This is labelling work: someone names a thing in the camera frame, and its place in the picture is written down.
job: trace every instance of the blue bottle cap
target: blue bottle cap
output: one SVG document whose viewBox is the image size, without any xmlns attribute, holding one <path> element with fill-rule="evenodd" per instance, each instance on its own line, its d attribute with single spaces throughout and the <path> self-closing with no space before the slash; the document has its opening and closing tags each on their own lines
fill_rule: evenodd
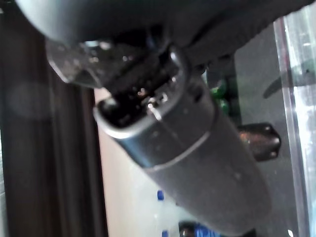
<svg viewBox="0 0 316 237">
<path fill-rule="evenodd" d="M 164 200 L 163 191 L 161 191 L 161 190 L 157 191 L 157 198 L 158 198 L 159 201 L 163 201 Z"/>
<path fill-rule="evenodd" d="M 221 237 L 219 233 L 209 230 L 202 225 L 196 225 L 194 230 L 195 237 Z"/>
<path fill-rule="evenodd" d="M 163 232 L 161 233 L 161 237 L 168 237 L 168 236 L 169 236 L 168 231 L 163 231 Z"/>
</svg>

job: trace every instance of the green object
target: green object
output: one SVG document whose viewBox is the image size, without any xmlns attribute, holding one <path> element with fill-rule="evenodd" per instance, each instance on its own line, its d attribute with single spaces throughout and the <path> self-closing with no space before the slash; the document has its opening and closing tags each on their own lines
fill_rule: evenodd
<svg viewBox="0 0 316 237">
<path fill-rule="evenodd" d="M 229 114 L 229 111 L 230 111 L 230 106 L 229 106 L 229 103 L 227 102 L 227 100 L 225 99 L 219 99 L 219 100 L 216 100 L 218 106 L 222 109 L 222 111 L 225 113 L 225 114 Z"/>
<path fill-rule="evenodd" d="M 217 83 L 217 86 L 214 88 L 211 88 L 211 94 L 213 98 L 215 99 L 224 98 L 226 92 L 227 92 L 227 82 L 224 79 L 219 80 Z"/>
</svg>

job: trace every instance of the glass panel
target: glass panel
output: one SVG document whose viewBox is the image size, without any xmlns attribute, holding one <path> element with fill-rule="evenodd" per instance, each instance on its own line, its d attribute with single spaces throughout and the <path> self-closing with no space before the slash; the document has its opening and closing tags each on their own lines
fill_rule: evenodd
<svg viewBox="0 0 316 237">
<path fill-rule="evenodd" d="M 275 23 L 299 236 L 316 236 L 316 5 Z"/>
<path fill-rule="evenodd" d="M 4 182 L 3 182 L 3 167 L 2 167 L 2 148 L 0 139 L 0 237 L 6 237 L 7 222 L 6 222 L 6 205 L 4 195 Z"/>
</svg>

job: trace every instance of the dark frame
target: dark frame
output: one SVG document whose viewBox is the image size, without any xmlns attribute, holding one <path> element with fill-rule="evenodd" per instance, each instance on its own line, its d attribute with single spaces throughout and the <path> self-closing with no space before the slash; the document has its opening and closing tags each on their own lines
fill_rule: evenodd
<svg viewBox="0 0 316 237">
<path fill-rule="evenodd" d="M 14 3 L 0 14 L 0 130 L 11 237 L 108 236 L 93 90 L 63 83 Z"/>
</svg>

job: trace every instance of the gray surface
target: gray surface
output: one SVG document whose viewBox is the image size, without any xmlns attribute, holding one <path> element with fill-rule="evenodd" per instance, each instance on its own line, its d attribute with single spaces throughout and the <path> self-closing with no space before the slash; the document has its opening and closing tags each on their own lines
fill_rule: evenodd
<svg viewBox="0 0 316 237">
<path fill-rule="evenodd" d="M 260 163 L 273 200 L 273 212 L 258 226 L 263 237 L 298 236 L 293 175 L 282 90 L 264 99 L 265 90 L 279 78 L 273 26 L 268 27 L 235 55 L 239 103 L 243 124 L 269 122 L 282 138 L 279 158 Z"/>
</svg>

